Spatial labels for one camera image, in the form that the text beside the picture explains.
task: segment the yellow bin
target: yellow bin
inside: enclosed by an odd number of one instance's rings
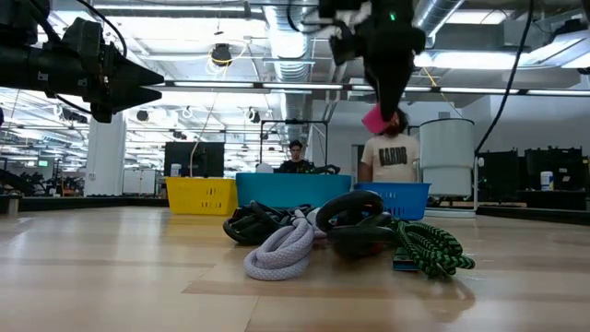
[[[238,207],[233,179],[167,177],[166,189],[175,214],[228,216]]]

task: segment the person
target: person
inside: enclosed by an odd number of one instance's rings
[[[283,162],[278,168],[279,173],[301,173],[312,167],[312,164],[302,157],[303,144],[299,140],[294,140],[289,143],[289,150],[291,152],[291,160]]]
[[[416,182],[414,161],[419,159],[419,142],[404,134],[407,115],[399,108],[388,126],[369,139],[362,152],[359,166],[360,182]]]

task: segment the green rope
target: green rope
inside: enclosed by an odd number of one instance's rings
[[[457,268],[472,269],[473,259],[463,255],[463,247],[451,233],[422,223],[394,221],[398,244],[403,246],[418,268],[429,277],[454,275]]]

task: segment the gray rope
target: gray rope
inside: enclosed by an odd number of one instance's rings
[[[315,220],[306,219],[295,211],[292,226],[275,231],[258,248],[246,256],[243,267],[246,274],[259,280],[285,280],[303,274],[309,265],[313,239],[325,233],[315,227]]]

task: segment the white t-shirt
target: white t-shirt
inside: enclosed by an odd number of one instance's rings
[[[419,159],[418,140],[405,134],[375,136],[365,144],[360,161],[372,166],[374,182],[415,182],[414,160]]]

